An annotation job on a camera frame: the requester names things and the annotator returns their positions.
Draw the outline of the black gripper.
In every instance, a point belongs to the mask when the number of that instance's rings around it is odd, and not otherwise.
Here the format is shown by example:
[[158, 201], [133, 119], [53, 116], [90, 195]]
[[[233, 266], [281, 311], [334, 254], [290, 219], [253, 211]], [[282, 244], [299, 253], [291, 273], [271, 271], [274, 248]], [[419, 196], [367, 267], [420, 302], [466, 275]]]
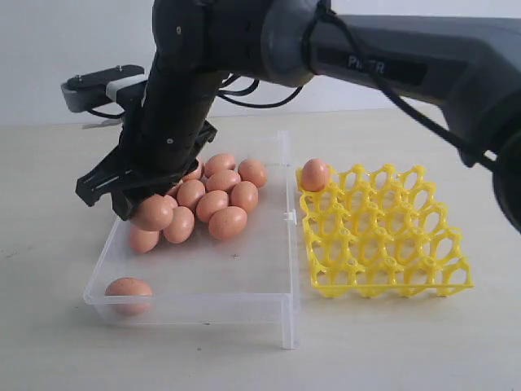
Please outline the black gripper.
[[[131, 219], [148, 198], [164, 196], [194, 158], [192, 148], [217, 95], [215, 72], [152, 72], [116, 81], [116, 102], [126, 110], [118, 147], [77, 179], [76, 194], [89, 207], [111, 192], [112, 209]], [[133, 174], [154, 184], [123, 188]]]

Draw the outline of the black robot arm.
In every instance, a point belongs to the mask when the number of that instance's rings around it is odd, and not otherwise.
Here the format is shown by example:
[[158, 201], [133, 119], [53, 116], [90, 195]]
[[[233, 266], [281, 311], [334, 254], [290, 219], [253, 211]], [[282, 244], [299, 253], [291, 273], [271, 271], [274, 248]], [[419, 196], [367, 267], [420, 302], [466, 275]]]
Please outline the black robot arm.
[[117, 146], [77, 180], [122, 219], [196, 168], [215, 98], [239, 77], [291, 87], [321, 75], [381, 91], [493, 175], [520, 225], [520, 22], [512, 18], [340, 15], [328, 1], [156, 1], [149, 72], [124, 65], [69, 79], [72, 112], [121, 106]]

